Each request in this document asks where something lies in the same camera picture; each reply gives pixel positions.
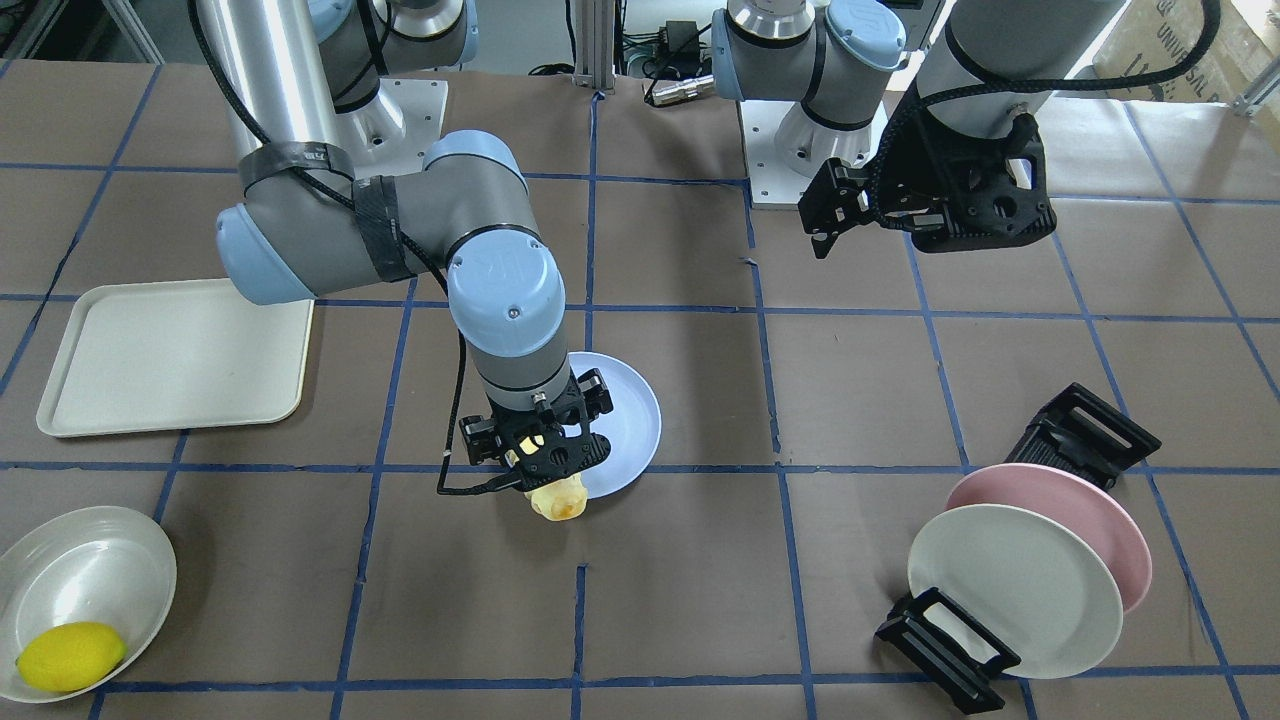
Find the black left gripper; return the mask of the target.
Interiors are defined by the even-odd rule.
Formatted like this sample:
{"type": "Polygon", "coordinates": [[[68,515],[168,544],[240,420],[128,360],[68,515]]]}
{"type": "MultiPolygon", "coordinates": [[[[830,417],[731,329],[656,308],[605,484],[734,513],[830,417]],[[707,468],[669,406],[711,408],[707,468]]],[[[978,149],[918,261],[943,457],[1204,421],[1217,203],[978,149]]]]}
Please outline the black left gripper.
{"type": "Polygon", "coordinates": [[[1033,114],[1015,109],[1002,137],[977,138],[899,102],[874,158],[854,168],[831,158],[797,201],[815,258],[859,225],[909,233],[922,252],[1016,249],[1056,229],[1044,145],[1033,114]]]}

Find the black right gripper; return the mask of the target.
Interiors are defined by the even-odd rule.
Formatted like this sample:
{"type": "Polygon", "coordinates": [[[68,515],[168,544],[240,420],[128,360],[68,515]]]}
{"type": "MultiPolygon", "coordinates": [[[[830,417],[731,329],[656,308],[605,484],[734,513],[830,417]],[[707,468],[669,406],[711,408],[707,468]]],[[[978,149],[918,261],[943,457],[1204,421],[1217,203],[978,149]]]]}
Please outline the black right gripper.
{"type": "Polygon", "coordinates": [[[611,442],[590,427],[614,409],[595,368],[570,379],[559,395],[535,393],[530,410],[490,405],[490,416],[465,416],[458,428],[470,464],[495,460],[506,473],[460,493],[534,491],[598,466],[611,455],[611,442]]]}

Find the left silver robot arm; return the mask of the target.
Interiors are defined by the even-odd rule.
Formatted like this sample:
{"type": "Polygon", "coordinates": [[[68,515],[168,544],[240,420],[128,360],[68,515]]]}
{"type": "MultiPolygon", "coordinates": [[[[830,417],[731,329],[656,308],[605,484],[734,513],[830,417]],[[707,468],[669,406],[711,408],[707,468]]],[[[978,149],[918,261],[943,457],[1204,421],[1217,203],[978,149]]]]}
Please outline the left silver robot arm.
{"type": "Polygon", "coordinates": [[[900,229],[923,252],[1020,249],[1052,234],[1037,110],[1117,1],[957,1],[865,150],[910,38],[895,3],[728,1],[710,20],[716,91],[781,101],[806,178],[797,210],[823,259],[845,232],[900,229]]]}

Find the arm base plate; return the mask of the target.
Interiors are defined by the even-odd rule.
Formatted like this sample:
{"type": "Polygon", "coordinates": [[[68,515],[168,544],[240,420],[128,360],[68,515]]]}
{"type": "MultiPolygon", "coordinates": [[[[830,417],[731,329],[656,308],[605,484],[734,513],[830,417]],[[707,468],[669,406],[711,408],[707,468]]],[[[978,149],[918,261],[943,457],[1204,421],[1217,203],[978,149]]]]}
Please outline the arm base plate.
{"type": "Polygon", "coordinates": [[[820,165],[837,158],[864,167],[878,149],[888,117],[877,104],[870,123],[854,131],[824,127],[800,102],[748,100],[739,104],[751,205],[795,209],[820,165]]]}
{"type": "Polygon", "coordinates": [[[442,135],[449,85],[444,79],[388,79],[362,108],[335,117],[339,146],[358,177],[404,176],[422,169],[442,135]]]}

